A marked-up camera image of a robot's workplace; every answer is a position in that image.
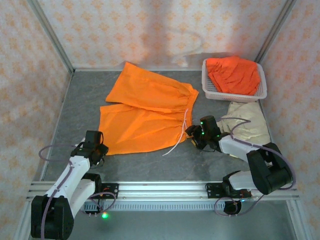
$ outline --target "plastic basket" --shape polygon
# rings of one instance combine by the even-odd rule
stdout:
[[[265,99],[267,97],[266,77],[265,77],[264,70],[260,64],[257,63],[258,72],[261,79],[260,84],[258,86],[258,90],[256,91],[254,96],[249,96],[249,95],[218,92],[215,85],[212,83],[211,79],[208,77],[206,61],[207,59],[205,59],[202,64],[202,89],[205,92],[205,97],[207,99],[226,100],[226,101],[240,102],[240,103],[251,103],[259,99]]]

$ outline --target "enclosure wall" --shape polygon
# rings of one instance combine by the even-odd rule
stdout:
[[[0,239],[10,240],[70,76],[26,0],[0,1],[0,16]]]
[[[293,163],[314,239],[320,236],[320,5],[298,1],[264,59],[262,102],[275,143]]]
[[[200,68],[254,60],[285,0],[40,0],[74,68]]]

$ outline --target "gray mat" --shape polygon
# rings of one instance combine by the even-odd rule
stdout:
[[[228,111],[228,101],[210,100],[205,97],[200,71],[156,71],[161,75],[183,83],[192,84],[199,91],[192,120],[200,124],[200,118],[213,115],[222,117]],[[77,144],[87,130],[97,130],[100,106],[109,105],[106,96],[114,86],[119,71],[78,71],[65,99],[64,108],[55,135],[56,144]],[[197,150],[190,139],[180,143],[170,154],[162,156],[170,148],[148,153],[107,156],[103,167],[90,170],[101,175],[103,181],[221,181],[222,177],[236,170],[248,171],[244,161],[219,152]],[[51,159],[68,159],[72,149],[55,147]],[[44,180],[55,181],[66,163],[49,163]]]

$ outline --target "orange clothing in basket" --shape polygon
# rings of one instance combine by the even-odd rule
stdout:
[[[255,62],[230,56],[208,58],[205,65],[218,92],[251,96],[256,94],[261,79]]]
[[[100,107],[99,131],[108,155],[151,152],[175,145],[186,126],[198,91],[188,83],[126,63],[107,102]],[[183,134],[180,142],[186,139]]]

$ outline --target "beige cloth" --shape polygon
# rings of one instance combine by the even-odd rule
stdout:
[[[239,103],[231,102],[228,114],[222,118],[242,118],[251,122],[238,126],[233,134],[236,138],[248,141],[252,144],[264,145],[270,143],[265,117],[257,102]],[[226,119],[217,122],[221,132],[230,133],[231,129],[243,121],[236,119]]]

